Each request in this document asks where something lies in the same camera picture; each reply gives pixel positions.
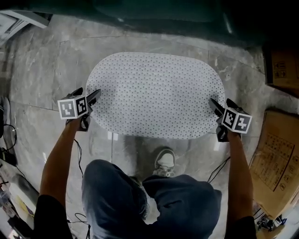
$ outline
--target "hand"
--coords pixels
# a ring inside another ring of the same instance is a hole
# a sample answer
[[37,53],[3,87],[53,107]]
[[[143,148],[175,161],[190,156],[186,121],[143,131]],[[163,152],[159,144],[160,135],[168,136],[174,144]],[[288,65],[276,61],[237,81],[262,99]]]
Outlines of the hand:
[[228,140],[231,141],[235,137],[240,137],[238,133],[232,132],[228,129]]
[[81,120],[82,120],[82,117],[80,117],[78,119],[74,119],[74,120],[70,121],[69,123],[67,123],[67,125],[65,127],[71,128],[75,131],[78,131],[80,128]]

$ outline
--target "fiducial marker cube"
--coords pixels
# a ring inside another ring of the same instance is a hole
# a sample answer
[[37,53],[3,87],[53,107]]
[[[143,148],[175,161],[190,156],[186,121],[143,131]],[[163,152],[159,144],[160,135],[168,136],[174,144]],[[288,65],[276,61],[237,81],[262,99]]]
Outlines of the fiducial marker cube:
[[246,134],[251,120],[252,116],[243,110],[226,108],[222,118],[222,125],[233,132]]
[[88,112],[86,97],[67,96],[57,101],[62,120],[77,119]]

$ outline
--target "white oval rug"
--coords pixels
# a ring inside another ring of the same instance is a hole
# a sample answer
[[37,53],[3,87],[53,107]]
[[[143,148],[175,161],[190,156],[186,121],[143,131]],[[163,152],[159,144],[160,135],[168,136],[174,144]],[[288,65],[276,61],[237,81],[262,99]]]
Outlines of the white oval rug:
[[101,60],[86,84],[86,95],[101,89],[92,117],[118,134],[198,138],[216,125],[209,106],[222,106],[218,74],[203,61],[165,54],[122,52]]

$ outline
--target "wrist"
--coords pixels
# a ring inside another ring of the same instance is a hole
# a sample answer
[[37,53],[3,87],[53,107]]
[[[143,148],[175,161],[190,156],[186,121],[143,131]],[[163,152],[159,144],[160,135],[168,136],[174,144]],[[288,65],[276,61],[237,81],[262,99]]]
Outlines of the wrist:
[[71,122],[69,122],[66,126],[65,129],[66,130],[70,130],[70,131],[74,131],[77,132],[77,130],[80,127],[80,123],[81,123],[81,118],[79,119],[74,119]]
[[228,130],[228,140],[231,141],[234,138],[239,138],[239,134],[236,132],[232,132],[230,130]]

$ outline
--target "blue jeans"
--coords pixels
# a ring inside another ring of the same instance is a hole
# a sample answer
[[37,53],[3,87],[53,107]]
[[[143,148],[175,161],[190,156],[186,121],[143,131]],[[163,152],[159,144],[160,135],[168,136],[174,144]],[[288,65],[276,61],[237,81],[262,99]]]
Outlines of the blue jeans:
[[160,216],[144,223],[144,191],[117,166],[92,161],[85,170],[82,201],[95,239],[207,239],[215,228],[221,192],[187,175],[150,176],[143,181]]

